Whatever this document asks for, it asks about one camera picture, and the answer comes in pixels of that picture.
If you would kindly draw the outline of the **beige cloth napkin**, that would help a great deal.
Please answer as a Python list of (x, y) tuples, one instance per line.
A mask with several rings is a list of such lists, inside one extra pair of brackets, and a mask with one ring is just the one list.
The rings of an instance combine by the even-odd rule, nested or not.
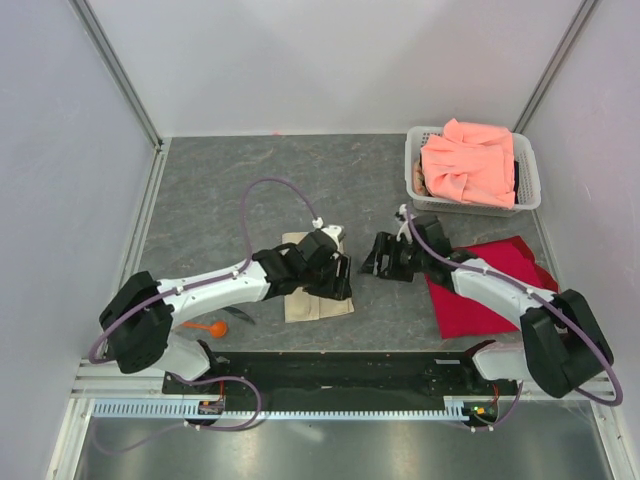
[(286, 233), (283, 241), (288, 248), (284, 255), (292, 262), (297, 288), (284, 297), (284, 317), (286, 323), (312, 321), (346, 315), (354, 311), (353, 302), (329, 300), (312, 296), (304, 291), (312, 278), (336, 254), (344, 254), (333, 240), (319, 230), (308, 233)]

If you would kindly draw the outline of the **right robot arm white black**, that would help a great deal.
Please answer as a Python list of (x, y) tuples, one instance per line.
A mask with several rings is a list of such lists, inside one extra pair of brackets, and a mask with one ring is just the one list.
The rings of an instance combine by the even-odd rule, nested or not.
[(478, 345), (458, 368), (467, 392), (483, 392), (494, 380), (532, 381), (544, 393), (562, 398), (606, 374), (612, 404), (621, 386), (614, 357), (586, 298), (575, 290), (555, 293), (496, 269), (467, 249), (453, 248), (434, 215), (399, 213), (397, 233), (380, 232), (359, 271), (383, 280), (410, 282), (423, 274), (454, 297), (479, 304), (510, 322), (518, 344)]

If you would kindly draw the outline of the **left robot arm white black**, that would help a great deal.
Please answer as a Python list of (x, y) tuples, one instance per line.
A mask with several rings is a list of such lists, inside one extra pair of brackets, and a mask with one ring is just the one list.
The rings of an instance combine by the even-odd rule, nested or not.
[(340, 250), (344, 229), (316, 229), (296, 243), (254, 253), (242, 263), (180, 279), (130, 277), (99, 317), (107, 358), (125, 375), (158, 368), (176, 374), (198, 393), (219, 382), (208, 349), (175, 334), (201, 315), (284, 297), (302, 290), (329, 300), (351, 297), (351, 259)]

